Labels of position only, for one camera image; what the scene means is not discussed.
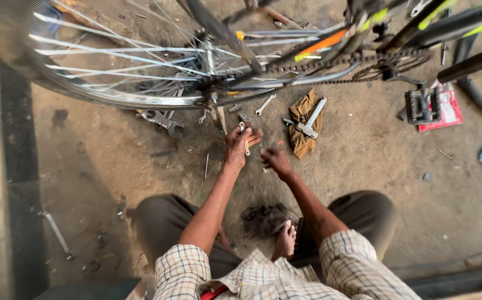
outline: bicycle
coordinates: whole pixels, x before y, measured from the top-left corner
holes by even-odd
[[[76,99],[133,109],[206,108],[216,121],[218,107],[249,101],[278,89],[378,79],[416,85],[415,90],[405,93],[411,124],[438,121],[436,90],[429,91],[424,81],[400,74],[428,61],[437,45],[482,31],[482,5],[432,22],[457,0],[432,0],[395,35],[388,34],[386,21],[408,7],[408,0],[394,0],[387,5],[380,1],[349,0],[344,21],[324,29],[236,32],[229,27],[250,16],[255,11],[253,7],[248,5],[220,21],[200,0],[177,0],[203,28],[193,33],[177,26],[176,20],[155,0],[152,1],[161,13],[127,0],[174,26],[188,42],[184,47],[169,47],[122,36],[63,1],[0,0],[0,58],[33,82]],[[260,0],[257,6],[262,8],[274,2]],[[62,20],[54,6],[85,18],[96,29]],[[96,49],[60,41],[53,37],[54,26],[118,39],[126,47]],[[368,41],[371,31],[378,37]],[[251,50],[254,46],[291,43],[296,46],[285,54],[262,56]],[[60,55],[94,53],[141,65],[106,71],[60,66],[53,60]],[[480,70],[482,53],[441,71],[437,78],[446,83]],[[351,79],[339,80],[351,72],[355,72]],[[113,82],[91,79],[104,75],[123,79]]]

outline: metal tool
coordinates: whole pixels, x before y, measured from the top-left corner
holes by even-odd
[[[204,170],[204,180],[206,180],[206,177],[207,177],[207,162],[208,160],[210,160],[210,154],[208,153],[206,155],[206,169]]]
[[[443,150],[441,149],[437,149],[437,151],[441,152],[441,154],[443,154],[444,156],[446,156],[448,159],[453,159],[454,158],[454,154],[449,152],[448,154],[445,153]]]
[[[69,246],[67,246],[67,243],[64,240],[64,237],[61,235],[60,230],[58,229],[58,226],[56,226],[56,223],[54,222],[54,219],[52,216],[46,212],[46,211],[40,211],[37,213],[39,216],[46,217],[47,220],[49,220],[50,226],[54,230],[54,233],[56,234],[56,237],[58,238],[58,241],[60,242],[62,248],[65,251],[65,254],[67,254],[67,260],[70,261],[71,259],[74,258],[74,253],[72,253],[71,249],[69,249]]]
[[[173,139],[177,139],[182,136],[182,133],[178,133],[174,129],[176,127],[180,127],[183,129],[184,125],[165,118],[159,111],[144,111],[141,112],[141,116],[143,117],[143,119],[152,123],[159,124],[160,126],[167,129],[169,136],[171,136]]]
[[[410,16],[417,16],[417,14],[420,13],[421,10],[426,7],[426,5],[430,4],[430,2],[432,2],[432,0],[420,0],[419,3],[417,3],[417,5],[411,10]]]
[[[239,113],[239,118],[241,119],[241,121],[243,122],[248,122],[248,119],[246,118],[246,116],[244,114],[242,114],[241,112]]]
[[[242,107],[243,107],[243,104],[236,104],[236,105],[232,106],[232,108],[229,109],[228,111],[229,112],[236,112],[236,111],[240,110]]]
[[[295,122],[291,121],[290,119],[282,118],[282,121],[285,122],[285,126],[293,125]]]
[[[316,139],[317,136],[319,135],[318,132],[314,131],[311,126],[313,126],[313,122],[317,119],[317,116],[319,115],[320,111],[323,110],[324,105],[326,104],[326,101],[328,98],[322,97],[319,99],[319,102],[317,103],[317,107],[315,107],[315,110],[311,114],[311,117],[308,119],[306,124],[298,123],[297,124],[297,130],[304,133],[305,135],[309,136],[312,139]]]
[[[441,15],[441,19],[450,17],[451,14],[452,14],[452,9],[446,9],[446,10],[443,11],[443,14]],[[441,44],[441,65],[442,66],[445,65],[445,57],[446,57],[447,48],[448,47],[446,45],[446,42],[443,42],[443,44]]]
[[[241,128],[241,133],[245,131],[245,123],[244,122],[239,122],[239,128]],[[248,149],[248,141],[245,140],[245,155],[249,156],[250,155],[250,150]]]
[[[202,123],[204,123],[205,118],[206,118],[206,110],[204,110],[204,115],[198,118],[198,124],[202,125]]]
[[[256,111],[256,114],[257,114],[258,116],[261,116],[261,111],[263,111],[263,109],[265,108],[265,106],[267,106],[267,104],[269,104],[269,102],[271,102],[271,100],[274,99],[274,98],[276,98],[276,94],[271,95],[271,96],[269,97],[269,99],[267,99],[267,101],[265,101],[265,103],[260,107],[260,109],[258,109],[258,110]]]

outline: hand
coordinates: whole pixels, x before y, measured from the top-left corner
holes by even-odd
[[[263,163],[272,167],[282,181],[290,179],[295,174],[291,164],[285,158],[285,152],[276,148],[267,148],[263,149],[260,155],[263,158]]]
[[[236,170],[241,170],[245,166],[245,141],[248,146],[252,146],[260,142],[263,137],[261,129],[254,129],[253,123],[245,123],[245,130],[241,132],[239,126],[235,126],[226,136],[226,153],[224,155],[224,165],[234,167]]]

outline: hammer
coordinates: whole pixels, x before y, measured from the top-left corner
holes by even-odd
[[[327,97],[322,97],[319,99],[319,102],[317,103],[317,107],[315,107],[315,110],[311,114],[311,117],[309,120],[306,122],[306,124],[298,123],[297,124],[297,130],[304,133],[308,137],[312,139],[316,139],[317,136],[319,135],[316,131],[313,130],[311,126],[313,126],[313,122],[315,122],[315,119],[317,119],[317,116],[319,115],[320,111],[323,110],[323,106],[326,103],[326,100],[328,100]]]

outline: bicycle pedal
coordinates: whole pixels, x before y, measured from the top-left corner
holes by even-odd
[[[427,95],[423,95],[420,90],[408,91],[405,97],[409,124],[418,125],[441,120],[437,89]]]

